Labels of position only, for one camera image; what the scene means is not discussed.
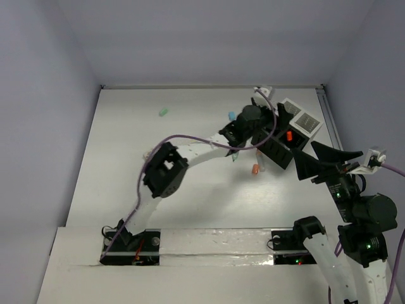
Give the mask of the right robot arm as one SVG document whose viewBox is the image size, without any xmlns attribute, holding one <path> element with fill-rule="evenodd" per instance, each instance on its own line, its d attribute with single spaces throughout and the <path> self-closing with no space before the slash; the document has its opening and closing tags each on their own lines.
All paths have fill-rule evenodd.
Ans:
<svg viewBox="0 0 405 304">
<path fill-rule="evenodd" d="M 360 151 L 333 149 L 320 142 L 311 143 L 315 156 L 299 149 L 292 154 L 299 180 L 310 179 L 314 184 L 326 184 L 344 225 L 338 226 L 342 251 L 348 258 L 356 287 L 356 303 L 390 303 L 395 287 L 397 269 L 391 280 L 387 270 L 387 243 L 384 232 L 397 228 L 397 208 L 386 195 L 363 195 L 356 176 L 371 175 L 386 168 L 386 150 L 370 148 L 364 163 L 355 161 Z"/>
</svg>

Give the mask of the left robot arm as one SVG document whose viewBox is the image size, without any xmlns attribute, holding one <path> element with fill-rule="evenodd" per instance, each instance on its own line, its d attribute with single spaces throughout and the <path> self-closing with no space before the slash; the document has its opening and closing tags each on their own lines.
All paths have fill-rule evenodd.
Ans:
<svg viewBox="0 0 405 304">
<path fill-rule="evenodd" d="M 251 146 L 259 147 L 270 140 L 277 127 L 288 126 L 292 118 L 293 115 L 287 112 L 282 103 L 277 104 L 277 109 L 253 103 L 245 106 L 236 120 L 207 139 L 186 136 L 194 142 L 183 146 L 174 146 L 169 139 L 163 140 L 152 150 L 141 170 L 136 206 L 118 224 L 119 244 L 126 250 L 138 247 L 140 235 L 159 202 L 179 189 L 188 169 L 246 149 L 250 138 L 265 127 L 271 127 L 269 135 Z"/>
</svg>

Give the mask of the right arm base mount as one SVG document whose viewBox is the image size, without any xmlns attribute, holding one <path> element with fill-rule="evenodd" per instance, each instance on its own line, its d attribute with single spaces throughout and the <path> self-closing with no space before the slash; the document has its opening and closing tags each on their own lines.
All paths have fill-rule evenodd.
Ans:
<svg viewBox="0 0 405 304">
<path fill-rule="evenodd" d="M 306 239 L 326 230 L 315 217 L 305 217 L 294 222 L 291 229 L 279 229 L 271 232 L 266 246 L 273 252 L 275 265 L 314 265 L 315 259 L 304 246 Z"/>
</svg>

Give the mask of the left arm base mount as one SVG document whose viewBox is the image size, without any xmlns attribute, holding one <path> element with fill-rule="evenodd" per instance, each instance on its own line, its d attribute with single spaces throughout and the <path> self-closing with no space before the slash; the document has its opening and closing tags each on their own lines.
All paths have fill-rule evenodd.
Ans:
<svg viewBox="0 0 405 304">
<path fill-rule="evenodd" d="M 146 230 L 129 244 L 124 244 L 118 237 L 105 257 L 100 258 L 100 263 L 110 266 L 157 266 L 160 238 L 160 230 Z"/>
</svg>

